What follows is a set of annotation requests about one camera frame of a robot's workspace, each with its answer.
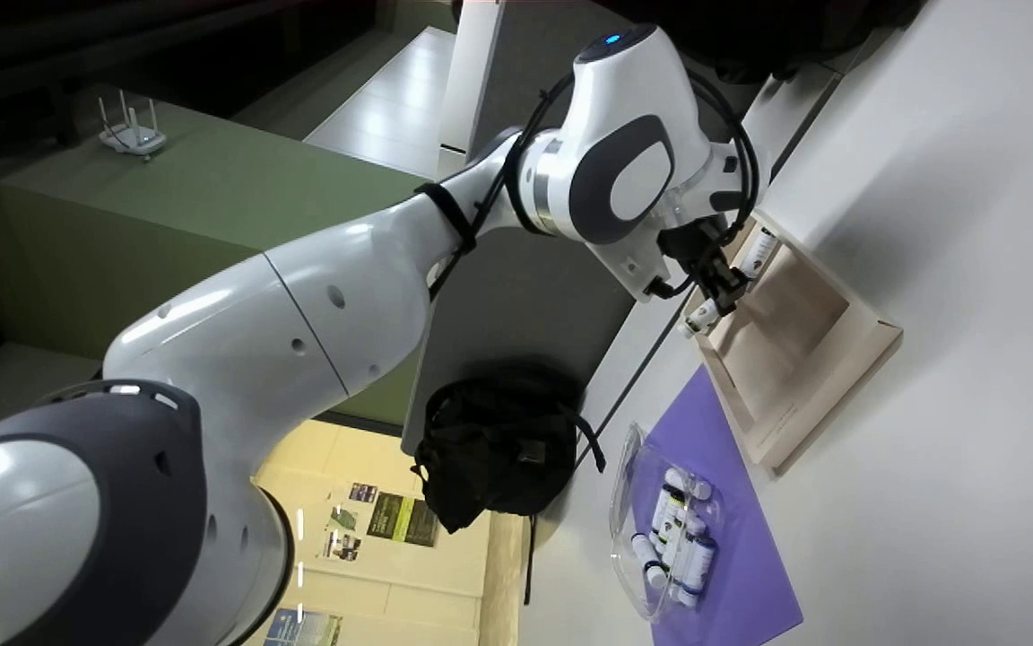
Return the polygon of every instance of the black cable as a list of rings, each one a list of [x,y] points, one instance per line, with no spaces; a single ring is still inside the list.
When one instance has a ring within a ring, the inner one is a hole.
[[[533,117],[523,121],[519,136],[514,139],[502,169],[498,169],[494,179],[488,182],[488,195],[475,203],[475,222],[470,222],[470,233],[475,233],[475,238],[485,231],[485,219],[488,219],[488,213],[494,208],[494,202],[502,196],[510,175],[519,171],[523,150],[529,150],[533,139],[542,134],[542,121],[546,121],[548,109],[553,109],[558,97],[560,97],[565,88],[572,88],[572,86],[573,86],[573,74],[565,74],[560,84],[553,84],[553,86],[542,93],[537,109],[533,110]],[[523,208],[519,208],[519,195],[518,195],[514,185],[510,185],[510,202],[514,202],[523,231],[533,231],[533,222],[529,222],[529,215],[523,215]],[[445,279],[451,276],[451,269],[461,264],[464,254],[468,254],[468,248],[461,248],[461,251],[448,260],[448,264],[441,269],[441,276],[437,276],[436,288],[431,288],[431,297],[437,297],[437,291],[445,288]]]
[[[659,345],[669,340],[670,328],[683,319],[683,312],[689,309],[689,297],[670,312],[670,319],[665,324],[659,336],[652,340],[652,347],[647,350],[647,359],[634,366],[634,372],[628,376],[626,390],[616,395],[616,403],[612,407],[612,413],[602,417],[602,422],[597,428],[597,443],[602,437],[602,432],[612,432],[614,417],[622,413],[628,390],[639,385],[639,376],[652,366]]]
[[[475,222],[441,182],[421,182],[413,195],[424,195],[437,203],[441,219],[461,233],[461,254],[478,248]]]
[[[759,196],[760,196],[759,147],[747,136],[747,128],[744,128],[741,114],[733,110],[729,97],[710,78],[704,78],[698,71],[689,71],[689,78],[693,78],[698,97],[704,105],[710,105],[725,117],[725,127],[729,127],[729,134],[735,139],[735,154],[741,154],[741,164],[744,164],[744,175],[741,175],[744,179],[744,208],[741,208],[741,219],[733,222],[729,233],[741,233],[747,225],[747,219],[753,215]]]
[[[529,525],[523,608],[533,608],[533,568],[537,563],[537,518]]]
[[[670,297],[684,295],[689,288],[693,288],[693,273],[689,273],[680,288],[670,288],[670,283],[665,283],[665,279],[652,279],[652,283],[647,288],[647,295],[670,303]]]

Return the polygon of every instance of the purple paper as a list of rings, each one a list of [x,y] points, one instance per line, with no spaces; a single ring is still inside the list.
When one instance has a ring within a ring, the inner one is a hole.
[[[650,525],[669,465],[713,486],[725,505],[718,559],[698,611],[670,608],[652,624],[656,646],[765,646],[803,622],[760,498],[747,476],[725,410],[704,368],[670,403],[631,465],[631,518]]]

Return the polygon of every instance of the black bag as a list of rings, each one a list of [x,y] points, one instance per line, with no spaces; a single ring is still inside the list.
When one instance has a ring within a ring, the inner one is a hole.
[[[602,451],[583,410],[585,389],[548,366],[506,366],[441,389],[413,474],[448,532],[480,510],[542,513],[578,465],[578,432]]]

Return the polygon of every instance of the floor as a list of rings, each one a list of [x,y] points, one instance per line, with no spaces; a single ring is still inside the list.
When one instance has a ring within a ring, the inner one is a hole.
[[[374,164],[441,179],[464,154],[441,150],[441,97],[451,60],[451,31],[424,30],[371,84],[362,84],[304,145]]]

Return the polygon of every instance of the white robotic arm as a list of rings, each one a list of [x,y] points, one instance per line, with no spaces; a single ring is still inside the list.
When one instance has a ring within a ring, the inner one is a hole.
[[[421,345],[461,213],[478,233],[523,222],[583,240],[641,297],[669,276],[656,233],[733,225],[741,202],[710,208],[741,195],[729,157],[701,134],[670,41],[612,31],[573,60],[560,128],[149,312],[102,385],[0,422],[0,642],[250,635],[292,575],[292,532],[250,474]]]

